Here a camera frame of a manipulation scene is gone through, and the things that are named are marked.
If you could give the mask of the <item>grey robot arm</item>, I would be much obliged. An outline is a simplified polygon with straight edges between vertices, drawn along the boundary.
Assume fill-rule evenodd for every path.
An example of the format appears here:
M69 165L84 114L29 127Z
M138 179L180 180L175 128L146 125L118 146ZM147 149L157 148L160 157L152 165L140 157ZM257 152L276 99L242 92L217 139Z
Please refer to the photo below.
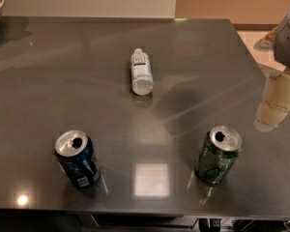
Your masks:
M267 76L254 121L255 128L262 132L277 128L290 113L290 12L276 28L274 57L285 69Z

